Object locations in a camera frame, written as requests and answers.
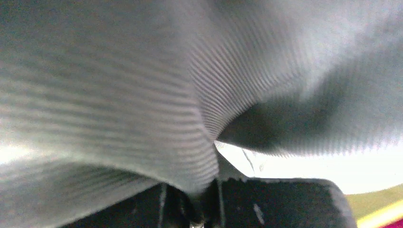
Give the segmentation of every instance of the red surface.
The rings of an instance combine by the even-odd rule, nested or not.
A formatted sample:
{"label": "red surface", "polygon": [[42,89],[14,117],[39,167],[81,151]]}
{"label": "red surface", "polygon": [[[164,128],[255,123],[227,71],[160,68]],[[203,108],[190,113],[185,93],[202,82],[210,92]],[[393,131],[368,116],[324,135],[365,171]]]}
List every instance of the red surface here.
{"label": "red surface", "polygon": [[395,223],[387,225],[384,228],[403,228],[403,218]]}

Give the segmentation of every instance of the white surface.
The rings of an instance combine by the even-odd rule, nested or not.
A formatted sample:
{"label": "white surface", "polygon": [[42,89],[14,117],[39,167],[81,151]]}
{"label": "white surface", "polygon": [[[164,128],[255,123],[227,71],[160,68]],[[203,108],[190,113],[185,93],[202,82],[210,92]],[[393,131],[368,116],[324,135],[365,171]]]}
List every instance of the white surface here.
{"label": "white surface", "polygon": [[403,150],[399,148],[348,156],[275,157],[220,142],[216,146],[248,177],[327,179],[344,194],[379,191],[403,183]]}

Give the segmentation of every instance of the yellow object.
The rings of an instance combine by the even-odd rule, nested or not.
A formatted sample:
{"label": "yellow object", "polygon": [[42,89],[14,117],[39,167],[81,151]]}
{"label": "yellow object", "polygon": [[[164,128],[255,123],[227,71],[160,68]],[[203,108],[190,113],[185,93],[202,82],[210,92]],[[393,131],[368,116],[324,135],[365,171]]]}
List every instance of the yellow object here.
{"label": "yellow object", "polygon": [[381,228],[403,218],[403,200],[360,218],[358,228]]}

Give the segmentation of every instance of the gray textile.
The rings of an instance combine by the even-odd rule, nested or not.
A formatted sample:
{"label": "gray textile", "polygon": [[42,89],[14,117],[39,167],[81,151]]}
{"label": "gray textile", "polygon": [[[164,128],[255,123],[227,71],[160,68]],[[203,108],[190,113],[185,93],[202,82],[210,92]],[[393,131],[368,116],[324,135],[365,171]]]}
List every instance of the gray textile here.
{"label": "gray textile", "polygon": [[0,227],[201,192],[256,104],[291,154],[398,150],[401,21],[400,0],[3,1]]}

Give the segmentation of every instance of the yellow edge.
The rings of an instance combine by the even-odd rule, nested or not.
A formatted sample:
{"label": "yellow edge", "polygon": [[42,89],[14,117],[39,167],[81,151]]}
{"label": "yellow edge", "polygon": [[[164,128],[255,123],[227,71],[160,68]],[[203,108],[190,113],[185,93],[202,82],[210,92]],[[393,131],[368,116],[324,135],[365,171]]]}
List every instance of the yellow edge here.
{"label": "yellow edge", "polygon": [[403,200],[386,206],[357,221],[358,228],[380,228],[403,219]]}

